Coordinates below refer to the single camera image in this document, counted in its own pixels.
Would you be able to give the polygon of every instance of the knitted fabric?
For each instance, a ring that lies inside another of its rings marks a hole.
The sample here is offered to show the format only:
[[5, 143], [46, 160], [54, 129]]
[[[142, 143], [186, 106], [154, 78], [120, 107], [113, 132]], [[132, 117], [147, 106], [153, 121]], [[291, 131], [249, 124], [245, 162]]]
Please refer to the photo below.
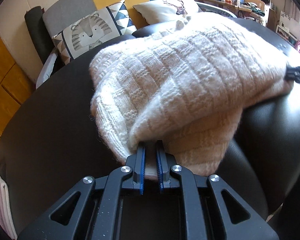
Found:
[[[177, 163], [213, 173], [242, 110], [288, 93], [287, 57], [232, 20], [198, 13], [166, 30], [101, 50], [90, 64], [91, 112], [124, 163], [138, 142], [162, 139]], [[155, 176], [155, 167], [146, 176]]]

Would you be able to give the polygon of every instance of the triangle pattern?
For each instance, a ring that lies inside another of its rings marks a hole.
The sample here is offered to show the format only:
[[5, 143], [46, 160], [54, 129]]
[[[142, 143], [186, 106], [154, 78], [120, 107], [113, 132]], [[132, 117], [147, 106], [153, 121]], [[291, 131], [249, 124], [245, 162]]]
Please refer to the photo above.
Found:
[[114, 18], [117, 16], [117, 13], [118, 13], [118, 11], [114, 11], [114, 12], [112, 13], [112, 15], [113, 15]]
[[116, 22], [117, 22], [118, 25], [126, 28], [128, 26], [128, 23], [129, 23], [129, 18], [123, 18], [123, 19], [120, 19]]
[[120, 10], [126, 10], [126, 9], [127, 9], [127, 7], [126, 7], [125, 4], [123, 3], [123, 4], [121, 5], [119, 11], [120, 11]]
[[133, 25], [133, 26], [130, 26], [130, 27], [127, 27], [127, 28], [126, 28], [125, 34], [132, 34], [132, 33], [134, 33], [136, 30], [137, 30], [137, 28], [136, 28], [134, 25]]
[[127, 27], [130, 27], [130, 26], [133, 26], [133, 22], [132, 22], [132, 20], [129, 18], [129, 22], [128, 22]]
[[61, 40], [53, 39], [54, 45], [57, 47]]
[[114, 20], [117, 21], [117, 20], [124, 19], [124, 18], [126, 18], [126, 16], [123, 13], [118, 12], [116, 17], [114, 18]]
[[120, 30], [121, 34], [122, 35], [126, 34], [126, 30], [127, 30], [126, 28], [123, 28], [122, 30]]
[[122, 3], [115, 3], [113, 5], [108, 6], [108, 8], [110, 10], [119, 11], [121, 6], [122, 6]]
[[120, 25], [118, 25], [118, 28], [119, 28], [119, 30], [125, 29], [125, 27], [122, 27], [122, 26], [120, 26]]
[[65, 43], [63, 42], [62, 44], [61, 44], [61, 51], [64, 51], [66, 49], [66, 45], [65, 45]]
[[119, 12], [124, 14], [127, 18], [129, 18], [129, 14], [127, 10], [120, 10]]
[[58, 43], [57, 49], [58, 49], [59, 51], [62, 51], [62, 49], [61, 49], [62, 44], [63, 44], [63, 41], [61, 41], [61, 42]]
[[57, 40], [62, 40], [62, 32], [60, 32], [59, 34], [57, 34], [56, 36], [53, 37], [54, 39]]
[[70, 58], [66, 55], [61, 54], [61, 59], [66, 65], [70, 62]]

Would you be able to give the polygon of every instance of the deer print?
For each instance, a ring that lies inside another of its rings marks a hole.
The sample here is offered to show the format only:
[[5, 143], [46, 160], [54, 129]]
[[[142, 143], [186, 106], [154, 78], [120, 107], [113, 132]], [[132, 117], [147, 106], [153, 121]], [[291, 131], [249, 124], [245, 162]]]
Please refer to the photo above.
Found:
[[185, 10], [185, 6], [184, 6], [184, 4], [183, 4], [183, 1], [181, 1], [181, 0], [178, 0], [178, 2], [180, 2], [181, 3], [181, 5], [180, 6], [177, 6], [177, 5], [174, 5], [174, 4], [172, 4], [172, 3], [169, 3], [167, 0], [164, 0], [164, 4], [168, 4], [168, 5], [171, 5], [171, 6], [174, 6], [175, 8], [177, 8], [177, 12], [176, 12], [176, 14], [177, 15], [182, 15], [184, 18], [187, 16], [187, 12], [186, 12], [186, 10]]

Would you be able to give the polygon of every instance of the tiger pillow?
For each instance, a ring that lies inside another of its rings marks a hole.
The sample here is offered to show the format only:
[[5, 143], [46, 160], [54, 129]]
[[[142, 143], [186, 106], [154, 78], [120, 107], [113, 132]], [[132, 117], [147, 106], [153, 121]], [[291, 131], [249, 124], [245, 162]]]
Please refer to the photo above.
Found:
[[124, 0], [97, 10], [52, 37], [65, 64], [94, 47], [136, 31]]

